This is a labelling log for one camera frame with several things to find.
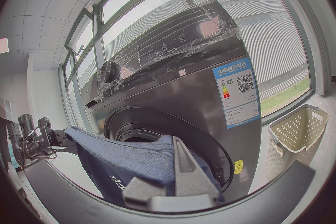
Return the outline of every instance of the gray floor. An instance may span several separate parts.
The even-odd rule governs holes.
[[[323,137],[321,139],[320,146],[318,147],[317,152],[309,165],[311,168],[316,170],[316,175],[303,199],[283,223],[292,223],[307,208],[307,206],[312,202],[314,197],[325,184],[326,179],[334,168],[336,160],[336,150],[334,150],[334,145],[336,145],[336,83],[332,83],[331,89],[327,96],[323,97],[314,94],[305,103],[312,104],[325,110],[329,113],[330,117],[325,128]],[[266,167],[268,152],[269,148],[271,147],[270,138],[271,137],[268,133],[268,125],[264,125],[262,127],[261,148],[259,153],[258,166],[249,193],[258,190],[269,182],[266,173]],[[53,161],[53,165],[70,180],[72,180],[82,188],[86,189],[87,191],[101,197],[101,194],[99,193],[97,188],[94,186],[94,184],[92,184],[92,182],[82,169],[82,166],[77,156],[73,157],[68,154],[60,154],[58,160]],[[22,182],[23,188],[27,193],[28,199],[42,214],[42,217],[44,220],[46,220],[46,223],[57,224],[58,222],[45,209],[45,207],[39,201],[38,197],[36,197],[36,194],[32,190],[24,172],[20,171],[18,173],[18,176]]]
[[[305,104],[314,105],[328,112],[329,121],[326,125],[323,137],[321,138],[321,143],[309,165],[316,171],[315,177],[303,199],[292,211],[292,213],[284,220],[284,224],[292,223],[309,206],[323,185],[326,183],[327,178],[330,176],[331,171],[333,171],[335,167],[336,83],[331,83],[331,88],[326,96],[319,96],[314,94],[307,101],[305,101]],[[270,138],[271,137],[268,133],[268,125],[264,125],[261,131],[261,147],[258,166],[249,193],[258,190],[269,182],[266,173],[266,166],[267,156],[271,146]]]

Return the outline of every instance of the washing machine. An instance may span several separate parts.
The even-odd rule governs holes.
[[[258,88],[239,26],[216,0],[158,23],[106,61],[82,88],[96,135],[174,135],[200,155],[225,202],[246,196],[261,141]]]

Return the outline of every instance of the white wall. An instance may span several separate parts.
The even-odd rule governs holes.
[[[58,71],[33,71],[31,74],[31,89],[36,120],[47,117],[51,121],[51,127],[56,130],[68,127],[69,123],[63,108]]]
[[[27,94],[27,73],[0,76],[0,98],[16,106],[18,117],[22,114],[30,114]]]

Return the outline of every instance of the cable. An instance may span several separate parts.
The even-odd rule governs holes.
[[[53,151],[53,153],[55,154],[55,156],[54,157],[52,157],[52,158],[49,158],[49,157],[35,157],[36,159],[56,159],[57,158],[57,154],[56,154],[56,152],[52,149],[52,148],[50,148],[52,151]]]
[[[36,126],[34,130],[32,130],[27,136],[26,138],[23,139],[23,141],[25,141],[28,137],[30,137],[36,130],[37,128],[39,128],[39,126]]]

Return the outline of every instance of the qr code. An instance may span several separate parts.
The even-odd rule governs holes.
[[[251,73],[237,77],[237,82],[240,93],[254,89]]]

